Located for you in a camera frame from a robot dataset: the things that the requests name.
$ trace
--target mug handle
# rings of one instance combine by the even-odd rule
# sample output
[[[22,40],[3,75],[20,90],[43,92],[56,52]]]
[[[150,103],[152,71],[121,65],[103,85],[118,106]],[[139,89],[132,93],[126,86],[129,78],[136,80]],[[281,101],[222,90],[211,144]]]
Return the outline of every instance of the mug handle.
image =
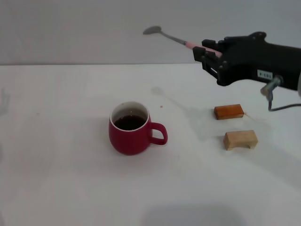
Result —
[[[163,139],[151,137],[150,138],[151,143],[156,144],[156,145],[164,145],[167,143],[167,140],[168,140],[167,131],[166,131],[166,128],[162,124],[151,122],[150,128],[159,130],[163,134]]]

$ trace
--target red mug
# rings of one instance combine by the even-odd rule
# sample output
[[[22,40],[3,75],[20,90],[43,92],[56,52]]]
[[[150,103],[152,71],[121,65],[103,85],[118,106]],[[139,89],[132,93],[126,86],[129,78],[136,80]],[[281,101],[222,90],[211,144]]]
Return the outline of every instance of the red mug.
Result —
[[[139,116],[145,120],[145,123],[134,130],[123,130],[115,125],[118,119],[129,115]],[[163,134],[163,139],[153,137],[153,129],[159,130]],[[166,128],[159,123],[151,122],[147,108],[134,101],[124,102],[111,112],[109,137],[114,148],[125,155],[141,153],[150,144],[164,145],[168,139]]]

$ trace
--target spoon handle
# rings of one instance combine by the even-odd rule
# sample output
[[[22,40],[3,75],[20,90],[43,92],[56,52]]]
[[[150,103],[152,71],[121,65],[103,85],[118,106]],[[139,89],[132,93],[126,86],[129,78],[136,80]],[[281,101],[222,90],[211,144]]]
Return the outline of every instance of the spoon handle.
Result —
[[[176,42],[178,42],[178,43],[184,45],[184,46],[186,45],[186,42],[187,42],[187,41],[184,41],[184,40],[182,40],[182,39],[178,39],[178,38],[173,37],[173,36],[171,36],[171,35],[165,34],[164,32],[159,32],[159,33],[162,34],[163,36],[165,36],[165,37],[167,37],[167,38],[173,40],[173,41],[176,41]]]
[[[189,48],[189,49],[193,49],[194,47],[198,46],[198,47],[201,47],[201,48],[206,49],[206,51],[214,52],[215,55],[216,55],[218,58],[220,58],[220,57],[222,56],[222,53],[219,52],[219,51],[216,51],[216,50],[214,50],[214,49],[207,48],[207,47],[205,47],[205,46],[198,45],[198,44],[195,44],[195,43],[192,43],[192,42],[189,42],[189,41],[186,42],[185,46],[186,46],[187,48]]]

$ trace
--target stain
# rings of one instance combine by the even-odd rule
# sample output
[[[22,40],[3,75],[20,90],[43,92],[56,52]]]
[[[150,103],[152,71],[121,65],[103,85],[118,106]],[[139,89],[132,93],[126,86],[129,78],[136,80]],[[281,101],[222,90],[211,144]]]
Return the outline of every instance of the stain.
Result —
[[[0,103],[0,116],[3,116],[8,112],[8,105],[10,100],[10,94],[5,93],[4,88],[1,89],[1,103]]]

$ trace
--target mug rim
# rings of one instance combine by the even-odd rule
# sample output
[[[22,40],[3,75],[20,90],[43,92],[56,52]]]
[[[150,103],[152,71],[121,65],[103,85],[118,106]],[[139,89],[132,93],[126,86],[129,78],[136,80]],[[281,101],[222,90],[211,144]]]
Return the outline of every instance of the mug rim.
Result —
[[[120,105],[123,105],[123,104],[126,104],[126,103],[136,103],[136,104],[139,104],[139,105],[141,105],[141,106],[143,106],[143,107],[145,108],[145,110],[146,110],[146,112],[147,112],[147,120],[145,121],[145,123],[144,123],[141,127],[136,128],[136,129],[134,129],[134,130],[124,130],[124,129],[118,128],[118,127],[115,126],[115,124],[113,123],[113,120],[112,120],[112,114],[113,114],[113,111],[114,111],[117,107],[119,107]],[[111,113],[110,113],[110,123],[111,123],[116,129],[118,129],[118,130],[120,130],[120,131],[123,131],[123,132],[135,132],[135,131],[137,131],[137,130],[143,128],[143,127],[147,124],[147,122],[149,121],[149,119],[150,119],[150,112],[149,112],[149,110],[147,109],[147,107],[146,107],[144,104],[141,104],[140,102],[137,102],[137,101],[125,101],[125,102],[122,102],[121,104],[117,105],[117,106],[111,111]]]

